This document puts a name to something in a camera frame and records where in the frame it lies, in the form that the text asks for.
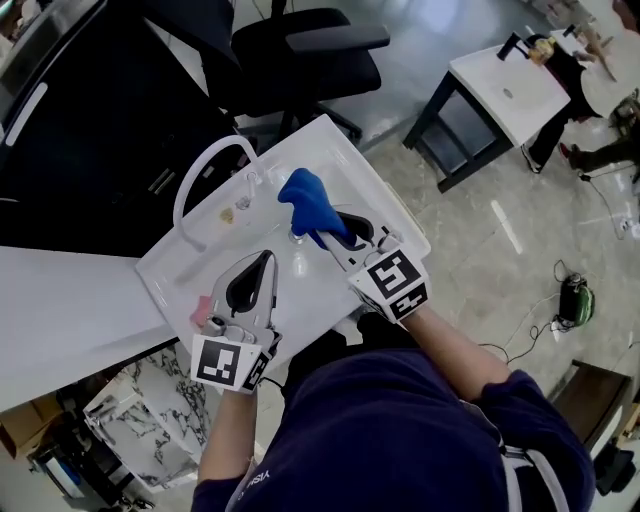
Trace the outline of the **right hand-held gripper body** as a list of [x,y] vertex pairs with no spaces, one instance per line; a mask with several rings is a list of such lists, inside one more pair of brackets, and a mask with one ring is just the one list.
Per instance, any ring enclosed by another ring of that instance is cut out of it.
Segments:
[[392,323],[427,302],[430,280],[411,247],[394,234],[385,234],[375,252],[348,279],[360,299]]

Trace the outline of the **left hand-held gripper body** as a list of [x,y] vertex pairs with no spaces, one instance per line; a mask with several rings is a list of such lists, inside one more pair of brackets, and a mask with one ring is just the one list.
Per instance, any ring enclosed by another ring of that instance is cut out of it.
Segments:
[[253,314],[211,314],[193,338],[191,379],[221,390],[253,394],[282,335]]

